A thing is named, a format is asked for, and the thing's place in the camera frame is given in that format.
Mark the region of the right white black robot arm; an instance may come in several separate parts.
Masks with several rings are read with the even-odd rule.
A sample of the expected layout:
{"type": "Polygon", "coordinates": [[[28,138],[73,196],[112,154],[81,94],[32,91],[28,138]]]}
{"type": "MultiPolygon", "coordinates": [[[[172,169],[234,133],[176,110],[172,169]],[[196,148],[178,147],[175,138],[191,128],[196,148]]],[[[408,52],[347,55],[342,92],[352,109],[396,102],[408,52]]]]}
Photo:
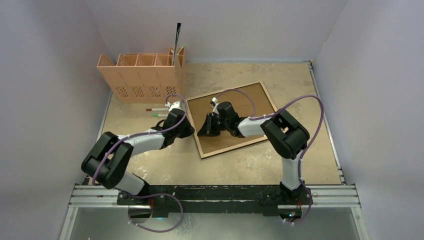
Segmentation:
{"type": "Polygon", "coordinates": [[[227,131],[232,137],[266,136],[282,159],[280,196],[288,204],[300,198],[304,189],[301,180],[301,154],[310,138],[308,130],[288,111],[260,117],[241,117],[233,105],[224,101],[210,103],[213,111],[206,114],[205,122],[197,132],[199,137],[216,137],[227,131]]]}

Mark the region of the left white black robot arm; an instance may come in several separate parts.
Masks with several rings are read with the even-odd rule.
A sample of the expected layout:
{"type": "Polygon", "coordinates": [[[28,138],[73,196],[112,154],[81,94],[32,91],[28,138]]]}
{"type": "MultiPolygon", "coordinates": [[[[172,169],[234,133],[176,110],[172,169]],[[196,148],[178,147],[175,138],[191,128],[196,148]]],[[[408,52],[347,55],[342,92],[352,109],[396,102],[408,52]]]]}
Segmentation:
{"type": "Polygon", "coordinates": [[[149,199],[149,184],[127,171],[132,157],[152,150],[161,150],[173,144],[176,138],[186,138],[195,132],[187,113],[172,109],[166,119],[145,132],[133,135],[115,135],[104,132],[81,164],[81,170],[106,189],[119,189],[129,193],[138,205],[149,199]]]}

